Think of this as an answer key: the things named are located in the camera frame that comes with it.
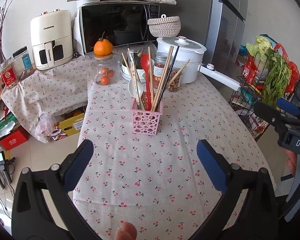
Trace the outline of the person's right hand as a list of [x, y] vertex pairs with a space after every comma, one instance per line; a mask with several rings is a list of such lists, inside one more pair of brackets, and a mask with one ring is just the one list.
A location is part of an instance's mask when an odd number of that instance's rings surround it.
[[290, 170], [292, 176], [295, 176], [296, 173], [296, 166], [297, 166], [297, 154], [285, 149], [285, 153], [287, 154], [287, 166]]

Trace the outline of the person's left hand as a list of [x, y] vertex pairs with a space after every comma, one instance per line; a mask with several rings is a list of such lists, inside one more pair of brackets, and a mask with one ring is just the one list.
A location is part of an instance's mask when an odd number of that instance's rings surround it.
[[137, 230], [132, 223], [124, 222], [116, 231], [115, 240], [136, 240]]

